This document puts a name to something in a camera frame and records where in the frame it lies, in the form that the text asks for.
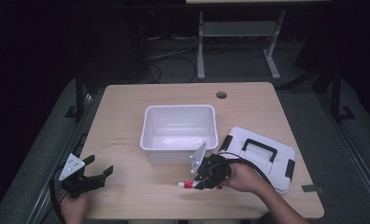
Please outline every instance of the table top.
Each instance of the table top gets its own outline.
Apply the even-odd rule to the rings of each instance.
[[[216,96],[227,93],[225,99]],[[267,212],[251,193],[233,189],[180,189],[178,181],[192,180],[190,165],[152,165],[140,147],[145,111],[150,105],[212,105],[220,145],[235,126],[293,147],[296,164],[290,192],[283,198],[304,217],[322,217],[317,192],[296,145],[276,92],[270,83],[193,83],[119,85],[106,88],[81,159],[95,155],[86,176],[114,172],[106,186],[89,192],[87,218],[197,219],[256,218]]]

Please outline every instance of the marker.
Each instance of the marker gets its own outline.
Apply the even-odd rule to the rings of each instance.
[[[194,180],[186,180],[186,181],[179,181],[178,186],[182,189],[194,189],[196,185],[198,185],[200,181],[194,181]],[[222,189],[222,186],[217,186],[214,189]]]

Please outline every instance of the white storage container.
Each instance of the white storage container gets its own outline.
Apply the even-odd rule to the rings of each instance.
[[[152,164],[191,164],[190,156],[207,141],[206,154],[218,146],[212,105],[152,105],[144,118],[140,146]]]

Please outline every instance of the person's arm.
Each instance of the person's arm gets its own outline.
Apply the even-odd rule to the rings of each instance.
[[[80,224],[87,211],[87,193],[81,193],[77,198],[66,194],[60,203],[65,224]]]
[[[257,195],[266,204],[276,223],[307,223],[254,169],[240,163],[231,164],[231,169],[232,175],[222,182],[223,186]]]

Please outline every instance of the cable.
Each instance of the cable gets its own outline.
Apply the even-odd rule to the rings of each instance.
[[[171,51],[171,52],[168,52],[168,53],[165,53],[165,54],[161,54],[161,55],[150,56],[149,58],[152,59],[152,60],[159,60],[159,59],[163,59],[163,58],[166,58],[166,57],[174,56],[174,55],[186,52],[190,49],[194,49],[197,46],[198,43],[199,43],[199,41],[196,40],[193,43],[191,43],[189,46],[186,46],[182,49],[176,49],[174,51]]]
[[[244,160],[244,159],[227,159],[225,161],[225,163],[227,163],[227,164],[231,164],[231,163],[246,164],[246,165],[250,166],[252,169],[254,169],[261,176],[261,178],[263,178],[268,184],[270,184],[273,187],[269,178],[267,178],[267,176],[263,173],[263,171],[258,166],[256,166],[253,162],[248,161],[248,160]]]
[[[59,218],[60,222],[65,224],[65,221],[64,221],[64,218],[61,214],[61,210],[60,210],[60,205],[57,203],[57,198],[56,198],[56,189],[55,189],[55,186],[54,186],[54,179],[55,179],[55,176],[57,175],[57,173],[64,168],[64,165],[60,165],[56,168],[53,176],[51,177],[50,179],[50,182],[49,182],[49,189],[50,189],[50,200],[51,200],[51,205],[54,209],[54,212],[56,213],[57,215],[57,218]]]
[[[60,200],[59,204],[61,204],[61,202],[62,202],[62,201],[63,201],[63,199],[65,198],[66,194],[67,194],[67,192],[64,194],[64,196],[63,196],[63,198]],[[43,216],[43,217],[42,217],[42,219],[40,220],[39,224],[42,224],[42,223],[45,221],[45,219],[46,219],[46,218],[48,217],[48,215],[50,214],[51,210],[53,210],[53,206],[51,206],[51,207],[49,208],[49,210],[45,213],[45,216]]]
[[[189,79],[187,81],[187,83],[191,83],[193,81],[193,79],[196,77],[196,71],[197,71],[196,70],[196,65],[194,65],[194,63],[191,60],[189,60],[187,58],[184,58],[184,57],[179,57],[179,56],[176,56],[176,57],[166,57],[166,58],[157,60],[156,62],[160,62],[160,61],[163,61],[163,60],[169,60],[169,59],[181,59],[181,60],[185,60],[185,61],[187,61],[187,62],[189,62],[191,64],[192,69],[193,69],[192,77],[191,77],[191,79]],[[161,76],[162,76],[162,70],[156,64],[153,64],[152,63],[150,66],[153,66],[153,67],[155,67],[156,69],[159,70],[159,73],[160,74],[159,74],[159,76],[156,79],[152,79],[153,80],[152,82],[150,82],[150,79],[149,79],[149,83],[156,83],[161,78]]]
[[[236,157],[238,157],[239,159],[244,160],[241,156],[236,155],[236,154],[234,154],[234,153],[232,153],[232,152],[220,152],[220,153],[218,153],[217,155],[222,155],[222,154],[228,154],[228,155],[236,156]]]

